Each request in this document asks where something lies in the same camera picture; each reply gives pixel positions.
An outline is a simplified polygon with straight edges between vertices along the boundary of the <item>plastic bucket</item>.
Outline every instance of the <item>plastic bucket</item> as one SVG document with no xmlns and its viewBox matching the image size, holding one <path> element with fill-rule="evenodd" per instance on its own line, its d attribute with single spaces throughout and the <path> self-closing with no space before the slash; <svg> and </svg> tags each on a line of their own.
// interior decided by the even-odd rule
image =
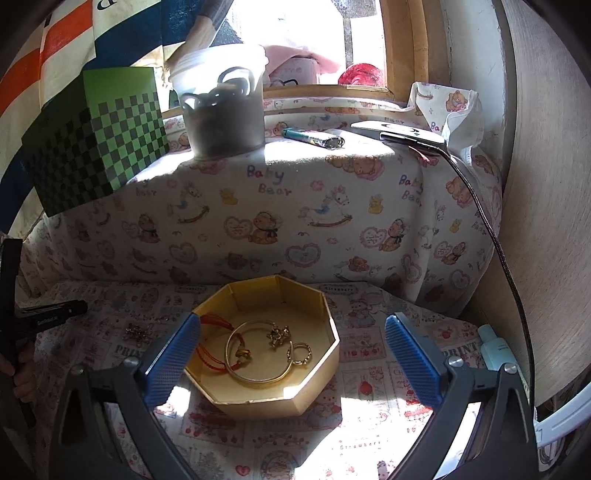
<svg viewBox="0 0 591 480">
<path fill-rule="evenodd" d="M 170 78 L 197 158 L 229 157 L 265 144 L 260 45 L 206 48 L 182 57 Z"/>
</svg>

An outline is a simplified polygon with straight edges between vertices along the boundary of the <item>green checkered box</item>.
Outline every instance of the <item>green checkered box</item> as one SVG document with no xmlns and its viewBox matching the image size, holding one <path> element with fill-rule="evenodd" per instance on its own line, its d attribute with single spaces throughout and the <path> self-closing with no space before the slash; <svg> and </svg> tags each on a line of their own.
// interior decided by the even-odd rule
<svg viewBox="0 0 591 480">
<path fill-rule="evenodd" d="M 47 216 L 110 195 L 168 152 L 153 69 L 82 71 L 22 145 Z"/>
</svg>

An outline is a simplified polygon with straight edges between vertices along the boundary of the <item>blue stripe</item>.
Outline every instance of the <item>blue stripe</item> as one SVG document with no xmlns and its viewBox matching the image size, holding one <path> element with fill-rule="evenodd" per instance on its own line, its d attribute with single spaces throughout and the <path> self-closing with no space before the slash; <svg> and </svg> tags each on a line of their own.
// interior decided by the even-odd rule
<svg viewBox="0 0 591 480">
<path fill-rule="evenodd" d="M 160 2 L 123 20 L 95 39 L 96 58 L 85 70 L 129 67 L 162 45 Z"/>
<path fill-rule="evenodd" d="M 173 45 L 185 41 L 195 23 L 195 18 L 207 2 L 205 0 L 161 0 L 160 3 L 163 45 Z"/>
<path fill-rule="evenodd" d="M 19 148 L 0 180 L 0 231 L 8 233 L 22 203 L 33 189 L 24 165 L 25 153 Z"/>
<path fill-rule="evenodd" d="M 205 0 L 161 0 L 95 39 L 86 70 L 128 67 L 160 45 L 185 41 Z"/>
</svg>

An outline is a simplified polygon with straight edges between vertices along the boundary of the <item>checkered pattern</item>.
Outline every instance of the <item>checkered pattern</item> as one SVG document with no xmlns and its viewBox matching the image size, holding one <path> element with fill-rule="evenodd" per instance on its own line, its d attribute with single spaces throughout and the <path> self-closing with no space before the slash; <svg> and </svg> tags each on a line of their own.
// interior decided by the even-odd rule
<svg viewBox="0 0 591 480">
<path fill-rule="evenodd" d="M 157 94 L 143 93 L 86 108 L 62 125 L 27 161 L 48 216 L 110 195 L 168 152 Z"/>
<path fill-rule="evenodd" d="M 105 168 L 88 108 L 47 138 L 28 159 L 27 167 L 50 216 L 113 192 L 101 175 Z"/>
<path fill-rule="evenodd" d="M 98 151 L 113 190 L 168 152 L 156 92 L 99 103 L 92 119 Z"/>
</svg>

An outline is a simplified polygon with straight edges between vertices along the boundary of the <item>black cable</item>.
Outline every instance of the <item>black cable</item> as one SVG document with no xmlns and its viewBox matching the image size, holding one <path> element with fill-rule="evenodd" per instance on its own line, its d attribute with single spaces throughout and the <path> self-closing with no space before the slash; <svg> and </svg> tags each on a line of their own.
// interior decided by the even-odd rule
<svg viewBox="0 0 591 480">
<path fill-rule="evenodd" d="M 441 155 L 443 158 L 447 160 L 447 163 L 453 168 L 456 172 L 457 176 L 460 177 L 461 181 L 464 183 L 470 195 L 474 199 L 474 203 L 476 204 L 476 208 L 480 217 L 482 218 L 482 222 L 488 232 L 488 235 L 491 237 L 492 243 L 495 246 L 496 254 L 501 261 L 501 266 L 503 267 L 503 272 L 505 273 L 505 278 L 507 279 L 507 283 L 509 284 L 509 288 L 511 289 L 511 293 L 513 294 L 513 298 L 515 300 L 515 304 L 517 305 L 517 310 L 519 312 L 519 318 L 521 319 L 521 327 L 523 328 L 523 335 L 525 337 L 525 348 L 527 349 L 527 359 L 530 364 L 530 408 L 531 408 L 531 417 L 534 418 L 534 411 L 535 411 L 535 364 L 534 364 L 534 348 L 531 344 L 531 336 L 530 336 L 530 328 L 527 325 L 527 317 L 525 316 L 525 309 L 523 308 L 523 302 L 521 301 L 521 297 L 519 296 L 519 291 L 517 290 L 517 286 L 515 285 L 515 281 L 513 280 L 513 276 L 511 275 L 511 270 L 509 269 L 509 265 L 507 264 L 507 259 L 505 258 L 505 254 L 503 253 L 503 248 L 501 247 L 501 243 L 499 239 L 496 237 L 495 231 L 492 229 L 492 226 L 486 215 L 484 213 L 484 209 L 476 195 L 476 192 L 470 181 L 466 178 L 466 176 L 462 173 L 460 168 L 457 166 L 456 162 L 452 159 L 451 155 L 443 150 L 442 148 L 436 147 L 434 145 L 423 143 L 419 140 L 412 139 L 413 144 L 418 147 L 424 148 L 427 151 L 436 151 Z"/>
</svg>

